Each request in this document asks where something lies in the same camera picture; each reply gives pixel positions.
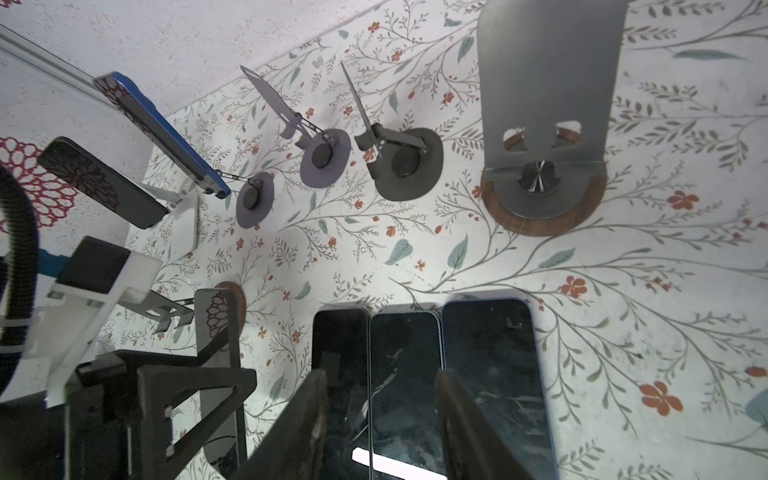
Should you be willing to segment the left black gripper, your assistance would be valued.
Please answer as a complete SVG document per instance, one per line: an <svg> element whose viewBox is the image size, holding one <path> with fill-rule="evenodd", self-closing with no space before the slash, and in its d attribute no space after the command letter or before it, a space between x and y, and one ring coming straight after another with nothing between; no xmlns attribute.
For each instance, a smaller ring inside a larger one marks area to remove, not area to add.
<svg viewBox="0 0 768 480"><path fill-rule="evenodd" d="M174 479L206 447L233 474L247 460L244 401L257 375L208 367L200 357L120 350L79 365L65 402L65 478ZM173 412L195 394L224 397L186 434L173 436Z"/></svg>

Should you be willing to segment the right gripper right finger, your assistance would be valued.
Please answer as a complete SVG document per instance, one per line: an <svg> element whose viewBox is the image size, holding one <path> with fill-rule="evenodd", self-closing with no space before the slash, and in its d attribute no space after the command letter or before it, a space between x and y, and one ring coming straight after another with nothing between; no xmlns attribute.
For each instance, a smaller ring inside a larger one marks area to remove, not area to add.
<svg viewBox="0 0 768 480"><path fill-rule="evenodd" d="M455 372L439 370L435 387L448 479L532 479L493 430Z"/></svg>

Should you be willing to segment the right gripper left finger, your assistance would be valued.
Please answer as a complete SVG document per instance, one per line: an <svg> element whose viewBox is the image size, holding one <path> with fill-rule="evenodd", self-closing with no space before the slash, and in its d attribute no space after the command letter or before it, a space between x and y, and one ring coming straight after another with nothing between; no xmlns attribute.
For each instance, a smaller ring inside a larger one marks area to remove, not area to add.
<svg viewBox="0 0 768 480"><path fill-rule="evenodd" d="M317 479L323 461L328 412L326 373L313 370L235 477Z"/></svg>

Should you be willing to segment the blue phone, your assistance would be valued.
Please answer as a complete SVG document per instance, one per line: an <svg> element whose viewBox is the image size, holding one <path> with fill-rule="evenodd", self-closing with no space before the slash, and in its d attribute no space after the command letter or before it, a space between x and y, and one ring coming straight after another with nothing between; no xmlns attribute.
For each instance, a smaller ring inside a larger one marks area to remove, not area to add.
<svg viewBox="0 0 768 480"><path fill-rule="evenodd" d="M519 299L471 299L442 311L447 367L535 479L556 479L531 312Z"/></svg>

